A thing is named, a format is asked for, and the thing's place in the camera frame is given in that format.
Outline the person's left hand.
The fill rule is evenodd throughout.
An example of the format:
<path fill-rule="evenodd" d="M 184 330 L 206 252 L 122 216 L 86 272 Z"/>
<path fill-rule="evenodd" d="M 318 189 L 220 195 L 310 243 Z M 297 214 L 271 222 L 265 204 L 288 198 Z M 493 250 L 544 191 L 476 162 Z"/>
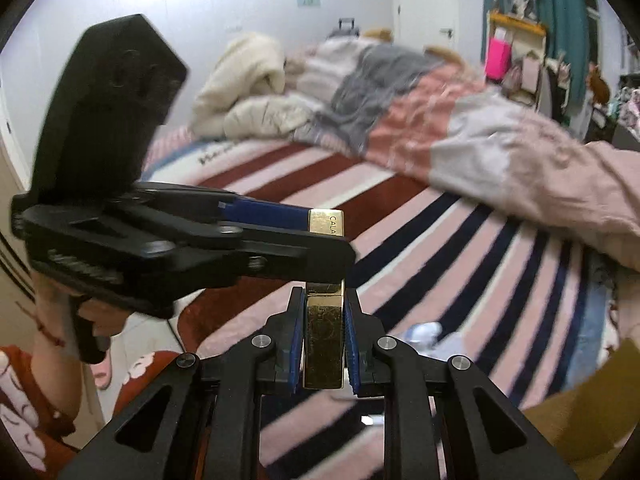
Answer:
<path fill-rule="evenodd" d="M 55 348 L 86 364 L 101 363 L 131 311 L 112 306 L 35 272 L 36 320 Z"/>

